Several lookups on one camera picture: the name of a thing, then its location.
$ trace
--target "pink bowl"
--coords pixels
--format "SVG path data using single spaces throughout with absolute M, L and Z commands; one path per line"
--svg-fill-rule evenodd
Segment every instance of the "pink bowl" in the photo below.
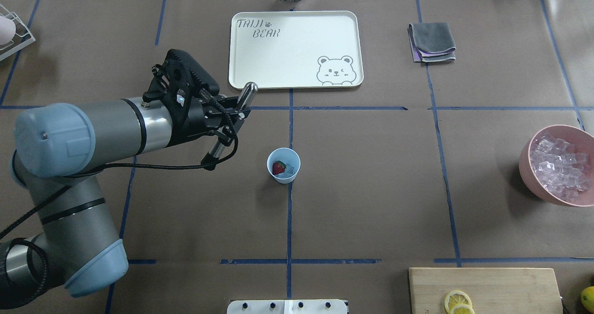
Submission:
M 520 155 L 520 175 L 524 180 L 524 183 L 532 191 L 532 193 L 536 194 L 542 200 L 546 202 L 550 202 L 552 204 L 560 205 L 560 206 L 577 206 L 577 207 L 589 207 L 594 206 L 594 187 L 592 189 L 581 192 L 577 198 L 577 201 L 570 203 L 564 200 L 561 200 L 545 189 L 541 183 L 536 178 L 534 171 L 532 170 L 532 162 L 530 162 L 530 147 L 532 146 L 532 142 L 536 139 L 541 137 L 543 134 L 549 133 L 555 138 L 561 138 L 569 141 L 570 143 L 575 145 L 575 149 L 580 153 L 588 154 L 588 165 L 590 166 L 590 172 L 586 175 L 590 179 L 590 181 L 594 182 L 594 167 L 592 167 L 592 158 L 594 158 L 594 137 L 588 134 L 587 132 L 580 130 L 579 128 L 574 128 L 573 126 L 568 125 L 553 125 L 547 126 L 542 130 L 538 131 L 522 150 L 522 154 Z

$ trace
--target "bowl of ice cubes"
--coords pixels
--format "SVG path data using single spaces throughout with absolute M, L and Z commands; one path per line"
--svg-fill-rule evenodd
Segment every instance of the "bowl of ice cubes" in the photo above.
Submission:
M 561 206 L 594 206 L 594 137 L 568 125 L 543 128 L 520 156 L 520 175 L 536 196 Z

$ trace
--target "blue cup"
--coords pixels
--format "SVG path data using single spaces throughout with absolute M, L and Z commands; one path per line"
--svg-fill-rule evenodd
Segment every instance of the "blue cup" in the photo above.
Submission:
M 284 163 L 287 168 L 284 173 L 273 175 L 272 165 L 278 160 Z M 297 176 L 299 168 L 301 168 L 301 159 L 299 159 L 299 155 L 293 149 L 283 147 L 275 149 L 273 153 L 270 153 L 266 164 L 268 166 L 268 172 L 278 183 L 288 184 Z

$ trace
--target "white cup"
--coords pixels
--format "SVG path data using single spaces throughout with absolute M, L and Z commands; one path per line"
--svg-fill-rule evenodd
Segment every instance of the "white cup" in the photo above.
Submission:
M 16 31 L 17 25 L 13 20 L 0 16 L 0 45 L 4 45 L 11 41 Z
M 278 160 L 284 163 L 287 169 L 285 173 L 273 175 L 272 165 Z M 266 165 L 268 166 L 268 172 L 278 183 L 288 184 L 297 176 L 299 168 L 301 168 L 301 159 L 293 149 L 283 147 L 275 149 L 273 153 L 270 153 Z

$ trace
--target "lemon slice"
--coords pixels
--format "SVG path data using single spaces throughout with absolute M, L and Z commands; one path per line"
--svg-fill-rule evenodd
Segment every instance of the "lemon slice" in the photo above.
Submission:
M 449 314 L 450 309 L 458 304 L 468 305 L 472 308 L 472 301 L 471 298 L 464 292 L 460 291 L 459 289 L 455 289 L 454 291 L 448 293 L 444 299 L 444 307 L 445 312 Z
M 465 303 L 459 303 L 452 307 L 448 314 L 475 314 L 475 310 Z

